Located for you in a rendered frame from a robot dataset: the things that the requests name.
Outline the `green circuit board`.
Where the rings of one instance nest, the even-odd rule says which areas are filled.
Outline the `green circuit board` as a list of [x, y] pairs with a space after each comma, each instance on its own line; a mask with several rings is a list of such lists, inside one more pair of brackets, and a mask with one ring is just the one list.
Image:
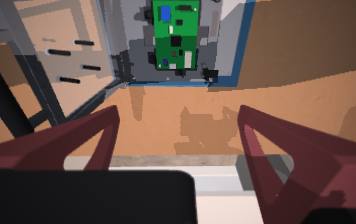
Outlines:
[[195, 69], [198, 12], [199, 1], [153, 0], [157, 69]]

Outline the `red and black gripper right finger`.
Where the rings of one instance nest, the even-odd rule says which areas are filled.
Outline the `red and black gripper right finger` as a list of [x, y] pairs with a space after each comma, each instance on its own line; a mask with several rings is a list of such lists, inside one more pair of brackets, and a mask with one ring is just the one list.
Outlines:
[[[317, 208], [356, 208], [356, 142], [247, 105], [237, 123], [263, 224], [300, 224]], [[285, 184], [254, 130], [292, 157]]]

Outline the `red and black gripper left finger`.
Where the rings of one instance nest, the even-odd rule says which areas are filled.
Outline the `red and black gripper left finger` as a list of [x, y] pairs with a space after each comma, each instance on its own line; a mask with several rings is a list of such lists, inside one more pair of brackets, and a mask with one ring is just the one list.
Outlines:
[[65, 158], [103, 130], [83, 170], [108, 170], [120, 117], [116, 105], [87, 116], [0, 143], [0, 168], [65, 170]]

